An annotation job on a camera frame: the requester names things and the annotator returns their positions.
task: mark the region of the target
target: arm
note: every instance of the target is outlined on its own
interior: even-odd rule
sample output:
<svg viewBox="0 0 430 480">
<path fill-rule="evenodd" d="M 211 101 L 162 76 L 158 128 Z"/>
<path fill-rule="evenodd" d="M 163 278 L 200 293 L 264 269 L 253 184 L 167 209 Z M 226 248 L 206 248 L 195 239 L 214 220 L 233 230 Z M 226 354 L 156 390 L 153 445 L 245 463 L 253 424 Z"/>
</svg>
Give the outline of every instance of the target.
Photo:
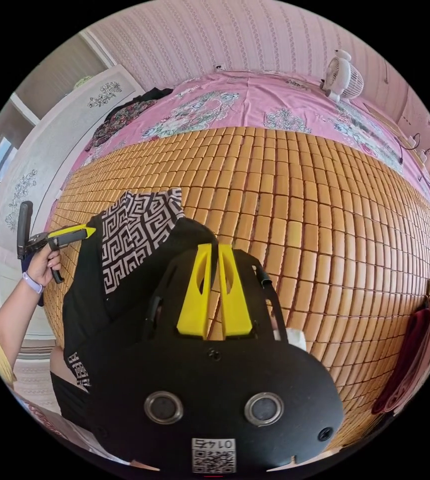
<svg viewBox="0 0 430 480">
<path fill-rule="evenodd" d="M 46 287 L 53 279 L 50 267 L 59 270 L 61 256 L 59 251 L 51 251 L 50 247 L 46 245 L 33 256 L 27 274 L 35 282 Z M 40 294 L 21 279 L 0 308 L 0 346 L 11 368 L 15 365 L 39 299 Z"/>
</svg>

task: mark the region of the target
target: white tissue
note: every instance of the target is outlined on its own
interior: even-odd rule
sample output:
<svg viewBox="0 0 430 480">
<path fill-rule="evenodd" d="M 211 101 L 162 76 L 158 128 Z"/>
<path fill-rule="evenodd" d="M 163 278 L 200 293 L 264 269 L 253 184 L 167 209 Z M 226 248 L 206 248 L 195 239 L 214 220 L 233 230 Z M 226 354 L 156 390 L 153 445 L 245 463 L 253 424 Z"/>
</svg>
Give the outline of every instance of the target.
<svg viewBox="0 0 430 480">
<path fill-rule="evenodd" d="M 278 330 L 273 331 L 273 336 L 275 337 L 275 340 L 280 340 L 280 332 Z M 290 345 L 295 345 L 295 347 L 306 351 L 305 334 L 301 330 L 287 328 L 286 336 L 288 337 L 288 343 Z"/>
</svg>

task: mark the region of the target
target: black and white pattern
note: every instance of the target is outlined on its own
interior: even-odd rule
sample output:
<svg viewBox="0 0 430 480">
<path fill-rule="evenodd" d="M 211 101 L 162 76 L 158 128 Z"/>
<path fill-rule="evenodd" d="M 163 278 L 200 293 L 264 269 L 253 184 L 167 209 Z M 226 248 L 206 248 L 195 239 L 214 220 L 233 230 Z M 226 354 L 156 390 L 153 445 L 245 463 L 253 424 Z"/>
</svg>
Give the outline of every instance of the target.
<svg viewBox="0 0 430 480">
<path fill-rule="evenodd" d="M 157 193 L 125 192 L 102 214 L 102 269 L 105 293 L 139 267 L 184 217 L 181 189 Z"/>
<path fill-rule="evenodd" d="M 77 352 L 68 357 L 68 366 L 73 371 L 73 374 L 76 377 L 76 383 L 78 385 L 82 385 L 84 387 L 91 386 L 90 376 L 88 375 L 88 372 L 81 362 Z"/>
</svg>

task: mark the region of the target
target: screw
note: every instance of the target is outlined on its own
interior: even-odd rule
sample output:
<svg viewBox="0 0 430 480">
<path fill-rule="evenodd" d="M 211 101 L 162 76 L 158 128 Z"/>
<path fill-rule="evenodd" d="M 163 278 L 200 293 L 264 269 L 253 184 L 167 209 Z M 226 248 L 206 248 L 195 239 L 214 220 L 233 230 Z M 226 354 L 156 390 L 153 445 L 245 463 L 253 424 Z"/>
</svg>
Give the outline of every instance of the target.
<svg viewBox="0 0 430 480">
<path fill-rule="evenodd" d="M 333 435 L 333 428 L 331 428 L 331 427 L 324 428 L 318 434 L 318 440 L 320 442 L 326 442 L 332 435 Z"/>
<path fill-rule="evenodd" d="M 208 349 L 208 356 L 215 362 L 221 359 L 221 353 L 218 350 L 215 350 L 214 348 Z"/>
</svg>

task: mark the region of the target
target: bamboo mat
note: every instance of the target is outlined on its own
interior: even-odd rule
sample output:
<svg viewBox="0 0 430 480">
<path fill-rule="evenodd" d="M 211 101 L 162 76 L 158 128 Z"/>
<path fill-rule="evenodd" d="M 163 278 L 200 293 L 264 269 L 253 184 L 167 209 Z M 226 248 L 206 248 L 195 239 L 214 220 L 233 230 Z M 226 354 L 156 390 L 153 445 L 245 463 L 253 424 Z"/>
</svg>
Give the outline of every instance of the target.
<svg viewBox="0 0 430 480">
<path fill-rule="evenodd" d="M 120 195 L 181 187 L 188 217 L 259 258 L 285 321 L 330 371 L 345 420 L 330 448 L 361 438 L 430 279 L 430 204 L 383 163 L 321 137 L 261 128 L 179 134 L 117 150 L 73 174 L 51 230 L 84 223 Z M 45 291 L 63 346 L 66 281 Z M 217 293 L 210 335 L 221 339 Z"/>
</svg>

